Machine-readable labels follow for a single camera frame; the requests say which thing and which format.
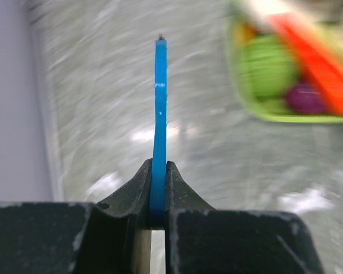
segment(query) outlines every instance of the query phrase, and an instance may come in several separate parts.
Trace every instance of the green container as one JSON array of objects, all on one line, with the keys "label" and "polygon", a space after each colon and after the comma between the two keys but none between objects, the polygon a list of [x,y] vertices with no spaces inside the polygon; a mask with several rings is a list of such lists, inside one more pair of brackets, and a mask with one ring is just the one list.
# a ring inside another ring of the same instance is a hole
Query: green container
[{"label": "green container", "polygon": [[261,101],[256,99],[253,95],[252,83],[249,80],[249,77],[242,77],[242,75],[249,75],[249,68],[246,65],[246,62],[244,62],[246,56],[244,47],[238,48],[233,42],[233,30],[235,25],[241,23],[241,20],[243,20],[241,13],[239,13],[238,9],[233,5],[234,1],[243,0],[228,1],[228,3],[232,5],[229,9],[230,15],[225,17],[224,22],[225,53],[233,90],[237,92],[237,98],[243,107],[254,116],[272,122],[343,123],[343,117],[331,115],[297,115],[289,110],[284,111],[284,114],[278,114],[277,112],[270,111],[268,106],[262,104]]}]

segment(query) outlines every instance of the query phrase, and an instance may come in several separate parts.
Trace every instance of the red-orange object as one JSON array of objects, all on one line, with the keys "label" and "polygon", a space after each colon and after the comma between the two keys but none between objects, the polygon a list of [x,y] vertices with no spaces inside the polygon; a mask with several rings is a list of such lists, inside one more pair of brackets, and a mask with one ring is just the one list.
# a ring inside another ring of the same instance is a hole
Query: red-orange object
[{"label": "red-orange object", "polygon": [[343,116],[343,64],[293,15],[271,15],[269,22],[290,46],[331,113]]}]

